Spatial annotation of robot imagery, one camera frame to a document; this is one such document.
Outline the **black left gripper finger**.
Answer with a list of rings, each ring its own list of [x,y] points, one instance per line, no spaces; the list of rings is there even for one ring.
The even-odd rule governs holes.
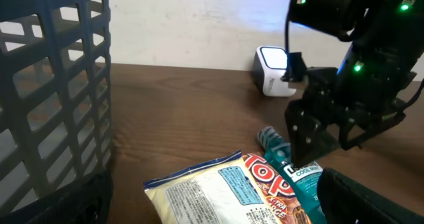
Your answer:
[[[104,169],[1,217],[1,224],[106,223],[113,198],[113,179]]]

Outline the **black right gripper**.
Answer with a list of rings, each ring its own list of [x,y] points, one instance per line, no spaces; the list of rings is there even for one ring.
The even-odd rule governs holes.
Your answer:
[[[291,162],[302,167],[338,149],[360,148],[365,141],[400,124],[405,110],[417,101],[398,97],[381,110],[360,102],[349,104],[337,97],[335,68],[310,68],[301,100],[288,103],[285,120],[291,144]],[[348,140],[353,127],[363,133]],[[317,195],[327,223],[423,224],[423,216],[381,196],[332,168],[325,168],[317,183]]]

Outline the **teal mouthwash bottle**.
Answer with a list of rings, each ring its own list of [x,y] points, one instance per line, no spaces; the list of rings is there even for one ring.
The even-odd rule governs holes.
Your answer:
[[[327,220],[317,196],[317,183],[322,167],[316,161],[302,167],[293,164],[291,144],[271,126],[259,131],[257,141],[264,149],[264,158],[293,188],[311,222],[326,224]]]

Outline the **orange candy bar wrapper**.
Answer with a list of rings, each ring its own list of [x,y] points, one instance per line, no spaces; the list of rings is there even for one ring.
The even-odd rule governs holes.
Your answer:
[[[312,224],[291,185],[260,153],[243,154],[242,158],[279,223]]]

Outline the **white snack bag blue edges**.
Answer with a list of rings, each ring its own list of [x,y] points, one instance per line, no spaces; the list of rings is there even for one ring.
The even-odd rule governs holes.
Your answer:
[[[278,224],[240,150],[143,183],[163,223]]]

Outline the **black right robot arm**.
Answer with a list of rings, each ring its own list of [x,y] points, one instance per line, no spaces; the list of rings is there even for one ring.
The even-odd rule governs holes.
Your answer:
[[[288,53],[282,79],[305,84],[285,112],[296,166],[360,146],[405,119],[418,95],[404,101],[398,93],[423,54],[423,0],[290,0],[286,22],[350,45],[337,68],[307,67],[299,52]]]

